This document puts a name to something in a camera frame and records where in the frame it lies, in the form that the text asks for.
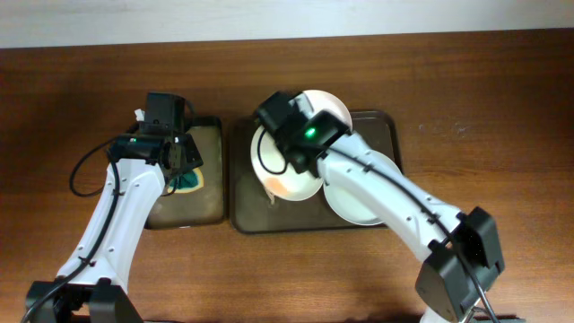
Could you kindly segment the cream white plate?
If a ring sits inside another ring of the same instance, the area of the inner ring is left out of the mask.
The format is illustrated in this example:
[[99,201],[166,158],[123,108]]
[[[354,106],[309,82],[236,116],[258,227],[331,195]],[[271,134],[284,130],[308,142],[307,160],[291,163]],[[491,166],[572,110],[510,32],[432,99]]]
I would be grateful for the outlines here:
[[303,201],[314,196],[323,186],[323,180],[309,171],[297,173],[285,162],[274,139],[259,126],[250,144],[252,168],[264,189],[272,196],[287,201]]

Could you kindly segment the yellow green sponge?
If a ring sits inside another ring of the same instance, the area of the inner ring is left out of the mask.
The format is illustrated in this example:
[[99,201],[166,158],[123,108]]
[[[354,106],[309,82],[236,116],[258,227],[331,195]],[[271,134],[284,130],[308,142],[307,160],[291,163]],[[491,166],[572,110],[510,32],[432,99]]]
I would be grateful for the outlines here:
[[204,175],[199,168],[183,174],[169,183],[168,192],[174,194],[189,194],[204,187]]

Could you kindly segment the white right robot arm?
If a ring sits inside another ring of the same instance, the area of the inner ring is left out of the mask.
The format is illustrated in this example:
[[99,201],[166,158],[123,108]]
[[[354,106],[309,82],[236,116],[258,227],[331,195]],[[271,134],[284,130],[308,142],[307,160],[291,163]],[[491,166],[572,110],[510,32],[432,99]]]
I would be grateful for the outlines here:
[[309,170],[330,188],[371,211],[421,261],[415,290],[426,303],[424,322],[464,322],[505,268],[494,218],[481,207],[465,214],[424,191],[372,150],[336,116],[298,112],[270,132],[297,171]]

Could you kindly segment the pink plate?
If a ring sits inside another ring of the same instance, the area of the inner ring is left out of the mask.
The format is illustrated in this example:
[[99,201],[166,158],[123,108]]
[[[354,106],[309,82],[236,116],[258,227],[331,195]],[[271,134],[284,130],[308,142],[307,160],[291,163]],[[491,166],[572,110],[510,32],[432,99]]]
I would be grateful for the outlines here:
[[310,105],[310,116],[317,115],[320,111],[328,111],[339,118],[350,129],[353,129],[352,117],[350,111],[344,103],[334,94],[321,90],[306,90],[302,92]]

